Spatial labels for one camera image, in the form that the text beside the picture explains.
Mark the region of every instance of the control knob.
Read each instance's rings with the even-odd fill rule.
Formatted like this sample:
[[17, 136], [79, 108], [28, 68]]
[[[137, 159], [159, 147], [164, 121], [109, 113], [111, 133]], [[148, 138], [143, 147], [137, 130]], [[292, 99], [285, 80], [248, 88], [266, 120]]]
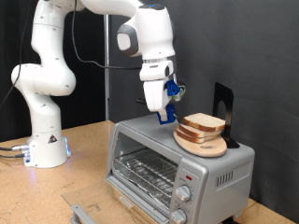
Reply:
[[191, 198], [191, 192], [187, 186], [177, 188], [176, 194], [183, 202], [187, 202]]
[[171, 218], [176, 224], [184, 224], [187, 221], [186, 214], [183, 210], [179, 209], [171, 214]]

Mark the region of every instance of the oven rack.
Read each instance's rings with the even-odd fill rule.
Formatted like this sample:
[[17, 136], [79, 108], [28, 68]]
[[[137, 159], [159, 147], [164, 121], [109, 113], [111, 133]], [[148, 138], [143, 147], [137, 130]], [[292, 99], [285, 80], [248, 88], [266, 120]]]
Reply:
[[115, 159], [116, 172], [169, 209], [178, 165], [159, 153], [144, 148]]

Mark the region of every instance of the ventilation slot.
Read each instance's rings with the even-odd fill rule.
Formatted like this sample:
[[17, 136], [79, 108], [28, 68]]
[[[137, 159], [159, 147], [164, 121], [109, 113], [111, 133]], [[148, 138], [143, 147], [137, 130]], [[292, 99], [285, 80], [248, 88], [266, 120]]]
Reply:
[[219, 175], [216, 178], [216, 189], [222, 188], [236, 180], [242, 178], [245, 175], [249, 174], [249, 162], [235, 167], [233, 170], [226, 172], [222, 175]]

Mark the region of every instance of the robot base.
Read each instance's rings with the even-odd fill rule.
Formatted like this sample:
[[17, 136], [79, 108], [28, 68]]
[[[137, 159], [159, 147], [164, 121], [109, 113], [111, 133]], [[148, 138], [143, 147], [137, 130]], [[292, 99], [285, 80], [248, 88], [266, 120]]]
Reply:
[[67, 138], [62, 131], [53, 133], [37, 133], [27, 140], [30, 146], [30, 153], [24, 157], [25, 166], [37, 168], [51, 168], [62, 165], [70, 156]]

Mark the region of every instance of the oven top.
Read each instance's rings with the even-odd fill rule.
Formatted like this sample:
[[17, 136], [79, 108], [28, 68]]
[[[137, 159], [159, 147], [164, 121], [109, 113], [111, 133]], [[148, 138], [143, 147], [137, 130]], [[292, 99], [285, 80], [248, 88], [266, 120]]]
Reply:
[[149, 115], [142, 118], [121, 121], [120, 125], [124, 126], [126, 129], [140, 134], [142, 138], [150, 139], [155, 144], [162, 146], [165, 151], [168, 151], [164, 153], [164, 156], [175, 162], [178, 162], [180, 158], [184, 157], [188, 158], [190, 161], [194, 161], [195, 163], [199, 162], [207, 165], [208, 167], [215, 167], [216, 164], [220, 165], [222, 162], [226, 163], [228, 158], [230, 158], [229, 160], [232, 158], [236, 159], [241, 154], [247, 153], [246, 148], [248, 147], [240, 144], [240, 148], [237, 150], [228, 149], [224, 155], [216, 158], [203, 158], [193, 155], [179, 146], [173, 136], [173, 130], [178, 125], [178, 122], [175, 121], [174, 123], [160, 125], [156, 115]]

